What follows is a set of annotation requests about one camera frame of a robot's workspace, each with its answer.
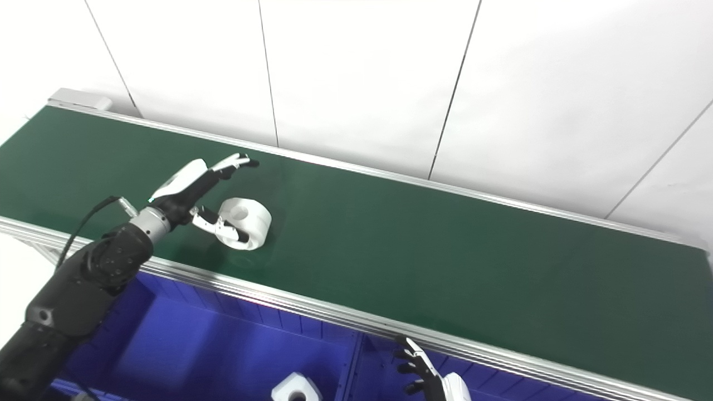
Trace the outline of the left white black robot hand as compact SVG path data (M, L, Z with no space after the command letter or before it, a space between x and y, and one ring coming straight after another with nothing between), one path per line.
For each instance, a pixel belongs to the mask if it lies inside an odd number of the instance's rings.
M198 201L216 186L219 181L229 180L240 168L255 168L259 165L244 153L235 153L208 167L202 158L187 163L170 177L149 198L149 206L160 211L171 230L178 225L193 223L207 233L213 234L225 244L235 244L239 250L247 250L255 235L218 213L199 206Z

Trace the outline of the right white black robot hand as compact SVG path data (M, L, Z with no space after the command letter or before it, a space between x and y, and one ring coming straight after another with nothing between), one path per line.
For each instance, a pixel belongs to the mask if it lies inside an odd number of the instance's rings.
M441 375L426 352L409 337L399 334L394 340L400 346L394 351L394 357L403 360L397 367L397 372L418 376L418 380L403 387L405 394L423 393L425 400L472 399L465 381L459 374Z

